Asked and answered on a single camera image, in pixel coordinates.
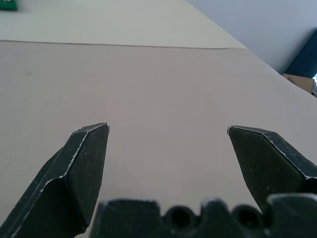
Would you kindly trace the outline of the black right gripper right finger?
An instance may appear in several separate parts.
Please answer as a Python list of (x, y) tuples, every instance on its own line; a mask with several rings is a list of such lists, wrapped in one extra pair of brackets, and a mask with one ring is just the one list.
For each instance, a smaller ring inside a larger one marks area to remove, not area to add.
[(316, 165), (276, 132), (232, 125), (227, 134), (260, 210), (272, 194), (317, 192)]

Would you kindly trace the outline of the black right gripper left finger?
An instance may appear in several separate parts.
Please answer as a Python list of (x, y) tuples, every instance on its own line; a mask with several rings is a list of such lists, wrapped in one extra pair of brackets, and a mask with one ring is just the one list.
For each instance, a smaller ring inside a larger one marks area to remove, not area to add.
[(73, 132), (27, 187), (0, 236), (74, 238), (85, 233), (102, 184), (108, 134), (108, 123)]

